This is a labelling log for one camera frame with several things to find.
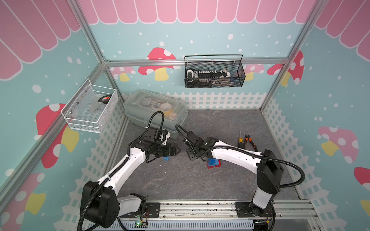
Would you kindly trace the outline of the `dark blue square lego brick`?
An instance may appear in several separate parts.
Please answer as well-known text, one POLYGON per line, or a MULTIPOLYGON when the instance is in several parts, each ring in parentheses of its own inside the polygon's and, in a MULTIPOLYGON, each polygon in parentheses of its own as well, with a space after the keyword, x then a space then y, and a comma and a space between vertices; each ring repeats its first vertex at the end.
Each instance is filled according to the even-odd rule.
POLYGON ((218 161, 217 159, 209 158, 208 164, 210 164, 210 165, 216 165, 216 162, 217 161, 218 161))

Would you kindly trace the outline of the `light blue long lego brick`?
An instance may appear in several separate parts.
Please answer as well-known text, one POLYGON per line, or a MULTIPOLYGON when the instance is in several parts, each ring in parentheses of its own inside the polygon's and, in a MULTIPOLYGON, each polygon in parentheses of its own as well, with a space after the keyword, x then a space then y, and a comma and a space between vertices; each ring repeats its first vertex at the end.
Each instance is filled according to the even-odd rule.
POLYGON ((213 168, 213 167, 219 167, 220 166, 220 162, 218 161, 214 161, 214 162, 209 162, 208 163, 208 168, 213 168))

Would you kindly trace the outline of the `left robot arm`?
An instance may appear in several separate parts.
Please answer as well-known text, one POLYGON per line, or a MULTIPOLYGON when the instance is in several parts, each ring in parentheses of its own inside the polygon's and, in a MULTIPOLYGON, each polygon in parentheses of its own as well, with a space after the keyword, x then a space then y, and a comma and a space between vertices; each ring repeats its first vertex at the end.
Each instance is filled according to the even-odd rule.
POLYGON ((180 152, 176 143, 167 141, 130 142, 127 154, 112 170, 98 181, 89 181, 84 185, 77 229, 83 230, 85 220, 93 223, 89 228, 92 231, 98 226, 108 228, 126 214, 144 216, 147 212, 146 198, 136 193, 119 197, 119 191, 136 168, 151 161, 151 155, 154 158, 172 157, 180 152))

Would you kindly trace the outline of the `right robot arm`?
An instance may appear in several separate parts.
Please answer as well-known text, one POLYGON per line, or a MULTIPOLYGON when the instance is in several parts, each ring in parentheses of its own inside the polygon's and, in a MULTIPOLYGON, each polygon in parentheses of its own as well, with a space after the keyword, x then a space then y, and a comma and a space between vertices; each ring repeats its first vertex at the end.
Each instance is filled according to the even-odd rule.
POLYGON ((267 206, 272 202, 280 190, 281 178, 284 169, 276 161, 275 154, 270 150, 264 152, 248 151, 244 148, 228 145, 223 141, 208 137, 205 140, 188 132, 184 142, 190 158, 214 158, 228 161, 241 166, 256 174, 257 188, 248 204, 247 211, 256 217, 262 216, 267 206))

